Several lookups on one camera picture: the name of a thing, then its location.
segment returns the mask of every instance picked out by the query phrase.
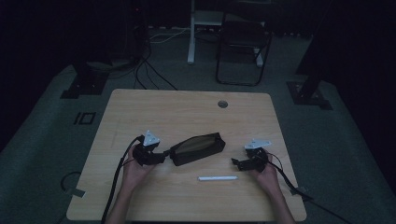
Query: chair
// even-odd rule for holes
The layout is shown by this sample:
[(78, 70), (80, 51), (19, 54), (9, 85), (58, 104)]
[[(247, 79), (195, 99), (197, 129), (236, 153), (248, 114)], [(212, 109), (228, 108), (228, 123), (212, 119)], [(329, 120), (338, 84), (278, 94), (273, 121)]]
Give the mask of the chair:
[[(262, 81), (265, 63), (269, 48), (282, 9), (280, 5), (268, 1), (236, 0), (230, 2), (224, 9), (220, 39), (217, 52), (216, 80), (222, 84), (256, 86)], [(219, 77), (219, 64), (222, 46), (237, 48), (250, 48), (254, 55), (254, 62), (265, 49), (262, 68), (257, 81), (252, 83), (221, 80)]]

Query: wooden table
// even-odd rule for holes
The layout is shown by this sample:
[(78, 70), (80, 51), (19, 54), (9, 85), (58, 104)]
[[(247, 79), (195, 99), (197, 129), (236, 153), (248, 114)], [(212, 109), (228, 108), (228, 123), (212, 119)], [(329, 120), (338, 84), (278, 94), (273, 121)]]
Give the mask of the wooden table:
[[(220, 100), (226, 101), (228, 107), (220, 108)], [(161, 139), (154, 152), (165, 151), (196, 135), (216, 132), (226, 146), (221, 153), (182, 166), (176, 167), (169, 158), (159, 164), (135, 192), (128, 220), (274, 220), (266, 194), (248, 173), (239, 172), (231, 162), (231, 158), (246, 158), (243, 146), (251, 138), (272, 142), (266, 149), (280, 158), (286, 175), (297, 186), (268, 94), (114, 90), (78, 181), (77, 189), (86, 194), (83, 198), (73, 196), (67, 211), (69, 219), (101, 219), (120, 157), (130, 142), (146, 130)], [(203, 175), (237, 175), (238, 179), (198, 181), (197, 177)], [(294, 218), (304, 220), (301, 197), (291, 196), (282, 176), (278, 177)]]

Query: white robot part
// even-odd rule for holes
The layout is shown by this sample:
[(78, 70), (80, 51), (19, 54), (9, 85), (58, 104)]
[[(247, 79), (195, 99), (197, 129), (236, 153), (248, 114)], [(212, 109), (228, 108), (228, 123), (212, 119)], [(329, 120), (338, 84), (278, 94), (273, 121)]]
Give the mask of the white robot part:
[(143, 142), (143, 146), (151, 146), (160, 142), (160, 139), (155, 136), (150, 130), (146, 131), (145, 140)]
[(251, 142), (245, 145), (245, 149), (256, 149), (259, 147), (270, 146), (272, 143), (268, 140), (252, 139)]

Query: black pouch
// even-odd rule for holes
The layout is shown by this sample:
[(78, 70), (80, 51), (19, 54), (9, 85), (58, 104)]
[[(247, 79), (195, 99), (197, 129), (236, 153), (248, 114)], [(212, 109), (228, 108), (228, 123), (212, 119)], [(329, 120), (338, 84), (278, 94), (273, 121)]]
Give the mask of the black pouch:
[(219, 133), (211, 133), (189, 138), (167, 150), (165, 153), (176, 166), (219, 153), (224, 149), (225, 142)]

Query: wire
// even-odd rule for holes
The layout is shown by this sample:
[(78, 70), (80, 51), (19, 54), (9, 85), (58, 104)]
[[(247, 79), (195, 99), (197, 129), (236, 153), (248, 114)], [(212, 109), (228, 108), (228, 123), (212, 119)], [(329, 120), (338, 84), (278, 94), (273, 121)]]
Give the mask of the wire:
[(128, 63), (123, 63), (123, 64), (116, 65), (116, 66), (109, 65), (109, 66), (99, 67), (99, 66), (95, 66), (93, 64), (88, 64), (88, 65), (90, 66), (90, 68), (93, 71), (112, 73), (112, 72), (118, 72), (118, 71), (125, 71), (125, 70), (131, 69), (131, 68), (133, 69), (137, 66), (137, 64), (138, 64), (137, 59), (131, 59), (131, 60), (129, 60)]
[(124, 74), (121, 74), (121, 75), (118, 75), (118, 76), (111, 76), (111, 77), (108, 77), (108, 79), (117, 79), (117, 78), (121, 78), (121, 77), (126, 77), (126, 76), (128, 76), (129, 74), (131, 74), (132, 72), (134, 72), (134, 70), (135, 70), (135, 68), (131, 69), (130, 71), (128, 71), (128, 72), (126, 72), (126, 73), (124, 73)]
[(80, 171), (71, 172), (71, 173), (65, 175), (65, 176), (62, 178), (62, 180), (61, 180), (61, 189), (62, 189), (64, 192), (67, 192), (66, 188), (64, 187), (64, 181), (65, 181), (66, 178), (69, 177), (70, 175), (81, 175), (81, 172), (80, 172)]
[[(149, 63), (149, 57), (151, 56), (151, 47), (150, 47), (150, 44), (149, 44), (149, 43), (148, 43), (147, 47), (148, 47), (148, 56), (147, 56), (147, 57), (142, 57), (142, 59), (143, 59), (142, 62), (136, 67), (136, 69), (135, 69), (135, 71), (134, 71), (134, 77), (135, 77), (135, 80), (134, 80), (134, 89), (135, 89), (135, 86), (136, 86), (136, 82), (138, 82), (139, 85), (142, 86), (145, 90), (148, 89), (145, 85), (143, 85), (143, 83), (140, 81), (140, 78), (139, 78), (139, 70), (140, 70), (140, 67), (142, 66), (142, 64), (144, 64), (145, 67), (148, 65), (148, 66), (155, 72), (155, 74), (156, 74), (158, 77), (160, 77), (163, 81), (165, 81), (166, 83), (168, 83), (175, 91), (177, 91), (177, 88), (176, 88), (171, 82), (169, 82), (165, 77), (163, 77), (163, 76), (154, 68), (154, 66), (151, 65), (151, 63)], [(149, 70), (147, 69), (147, 67), (146, 67), (146, 75), (147, 75), (148, 79), (151, 81), (151, 83), (157, 88), (157, 90), (159, 90), (160, 88), (154, 83), (154, 81), (153, 81), (153, 80), (151, 79), (151, 77), (149, 76)]]
[(134, 159), (131, 159), (131, 160), (126, 161), (125, 163), (122, 164), (122, 166), (126, 165), (127, 163), (129, 163), (129, 162), (131, 162), (131, 161), (134, 161)]
[(122, 167), (122, 164), (123, 164), (123, 162), (125, 160), (126, 155), (128, 154), (129, 149), (131, 149), (131, 146), (134, 144), (134, 142), (137, 141), (137, 139), (138, 139), (138, 137), (136, 137), (131, 142), (131, 144), (129, 144), (129, 146), (126, 148), (123, 156), (120, 158), (119, 165), (117, 166), (116, 173), (114, 174), (113, 185), (111, 186), (111, 191), (110, 191), (110, 195), (108, 196), (106, 208), (105, 208), (105, 211), (103, 212), (103, 215), (102, 215), (102, 223), (103, 224), (106, 222), (107, 212), (108, 212), (108, 209), (110, 208), (111, 202), (113, 201), (114, 191), (116, 190), (117, 180), (118, 180), (119, 174), (120, 174), (120, 169)]
[(339, 219), (343, 220), (345, 223), (352, 224), (352, 223), (349, 222), (348, 220), (344, 219), (343, 217), (340, 217), (339, 215), (337, 215), (337, 214), (335, 214), (334, 212), (330, 211), (329, 209), (323, 207), (322, 205), (320, 205), (320, 204), (318, 204), (318, 203), (314, 203), (313, 201), (308, 201), (308, 202), (309, 202), (309, 203), (312, 203), (312, 204), (315, 205), (316, 207), (318, 207), (318, 208), (320, 208), (320, 209), (322, 209), (322, 210), (324, 210), (324, 211), (326, 211), (326, 212), (332, 214), (333, 216), (338, 217)]
[(66, 218), (66, 213), (64, 213), (64, 214), (58, 219), (58, 221), (56, 222), (56, 224), (61, 224), (62, 221), (63, 221), (65, 218)]
[(216, 44), (216, 43), (219, 42), (218, 40), (208, 40), (208, 39), (205, 39), (205, 38), (201, 38), (200, 36), (196, 36), (195, 39), (201, 40), (201, 41), (204, 41), (204, 42), (210, 43), (210, 44)]
[(182, 35), (186, 30), (188, 30), (188, 28), (184, 28), (181, 32), (176, 33), (176, 34), (158, 34), (158, 35), (154, 35), (154, 36), (152, 36), (150, 39), (152, 39), (152, 38), (154, 38), (154, 37), (157, 37), (157, 36), (160, 36), (160, 35), (170, 35), (170, 37), (166, 38), (166, 39), (163, 40), (163, 41), (158, 41), (158, 42), (151, 42), (151, 41), (150, 41), (150, 43), (151, 43), (151, 44), (162, 44), (162, 43), (165, 43), (165, 42), (167, 42), (168, 40), (170, 40), (170, 39), (172, 39), (172, 38), (174, 38), (174, 37), (176, 37), (176, 36), (178, 36), (178, 35)]
[(273, 165), (273, 166), (279, 171), (279, 173), (280, 173), (280, 174), (283, 176), (283, 178), (285, 179), (285, 182), (286, 182), (286, 184), (289, 186), (289, 188), (290, 188), (294, 193), (299, 194), (299, 195), (303, 198), (303, 201), (304, 201), (304, 202), (310, 202), (310, 203), (312, 203), (313, 205), (317, 206), (318, 208), (320, 208), (320, 209), (322, 209), (322, 210), (328, 212), (329, 214), (331, 214), (331, 215), (333, 215), (333, 216), (335, 216), (335, 217), (338, 217), (339, 219), (341, 219), (341, 220), (344, 221), (345, 223), (352, 224), (351, 222), (349, 222), (349, 221), (346, 220), (345, 218), (343, 218), (343, 217), (341, 217), (341, 216), (335, 214), (334, 212), (330, 211), (329, 209), (323, 207), (322, 205), (320, 205), (320, 204), (318, 204), (318, 203), (314, 203), (314, 202), (313, 202), (314, 199), (313, 199), (312, 197), (310, 197), (310, 196), (308, 196), (308, 195), (306, 195), (306, 194), (300, 192), (299, 190), (297, 190), (297, 188), (295, 188), (295, 187), (291, 184), (291, 182), (289, 181), (288, 177), (287, 177), (287, 176), (285, 175), (285, 173), (283, 172), (283, 169), (280, 169), (278, 166), (276, 166), (275, 164), (271, 163), (270, 161), (268, 161), (268, 163), (270, 163), (271, 165)]
[(279, 159), (279, 157), (278, 156), (276, 156), (276, 155), (274, 155), (274, 154), (272, 154), (272, 153), (269, 153), (269, 152), (266, 152), (268, 155), (271, 155), (271, 156), (273, 156), (273, 157), (275, 157), (276, 159), (277, 159), (277, 161), (279, 162), (279, 164), (280, 164), (280, 169), (283, 171), (283, 165), (282, 165), (282, 162), (280, 162), (280, 159)]

